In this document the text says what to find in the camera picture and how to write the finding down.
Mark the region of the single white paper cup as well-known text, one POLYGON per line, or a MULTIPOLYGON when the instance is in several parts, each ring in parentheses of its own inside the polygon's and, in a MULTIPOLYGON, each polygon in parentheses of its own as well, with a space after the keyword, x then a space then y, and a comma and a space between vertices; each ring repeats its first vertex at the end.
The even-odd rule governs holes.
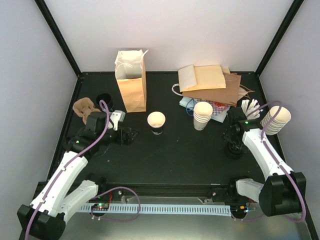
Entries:
POLYGON ((154 111, 147 117, 147 123, 153 134, 160 135, 163 132, 163 126, 166 122, 165 115, 160 111, 154 111))

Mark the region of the black printed paper cup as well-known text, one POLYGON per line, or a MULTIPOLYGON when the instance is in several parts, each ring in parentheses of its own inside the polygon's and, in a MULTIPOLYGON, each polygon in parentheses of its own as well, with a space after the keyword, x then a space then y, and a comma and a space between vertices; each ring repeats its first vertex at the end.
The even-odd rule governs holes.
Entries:
POLYGON ((110 112, 114 111, 113 99, 110 94, 108 94, 108 93, 99 94, 96 97, 96 103, 99 104, 101 100, 103 100, 107 104, 108 110, 110 112))

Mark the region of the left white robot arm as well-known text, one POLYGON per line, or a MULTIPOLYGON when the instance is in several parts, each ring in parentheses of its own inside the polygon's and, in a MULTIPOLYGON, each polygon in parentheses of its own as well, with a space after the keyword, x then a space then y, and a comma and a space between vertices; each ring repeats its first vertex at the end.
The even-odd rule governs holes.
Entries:
POLYGON ((87 122, 75 136, 66 140, 62 160, 38 196, 30 205, 21 205, 17 216, 24 231, 24 239, 58 240, 71 217, 88 201, 103 199, 108 190, 103 177, 89 175, 73 191, 77 176, 102 146, 111 143, 130 145, 137 131, 119 126, 125 118, 120 110, 91 112, 87 122))

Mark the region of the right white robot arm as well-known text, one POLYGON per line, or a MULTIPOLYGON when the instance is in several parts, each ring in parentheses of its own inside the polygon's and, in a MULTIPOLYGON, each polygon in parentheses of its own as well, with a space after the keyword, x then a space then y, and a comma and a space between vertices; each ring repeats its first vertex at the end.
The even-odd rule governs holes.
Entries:
POLYGON ((227 189, 234 202, 243 197, 258 203, 264 215, 278 216, 300 213, 305 220, 307 208, 305 193, 307 180, 303 173, 294 172, 269 142, 261 124, 248 119, 240 107, 227 111, 228 127, 223 134, 227 142, 225 154, 239 159, 250 151, 260 167, 265 182, 259 183, 243 176, 233 178, 227 189))

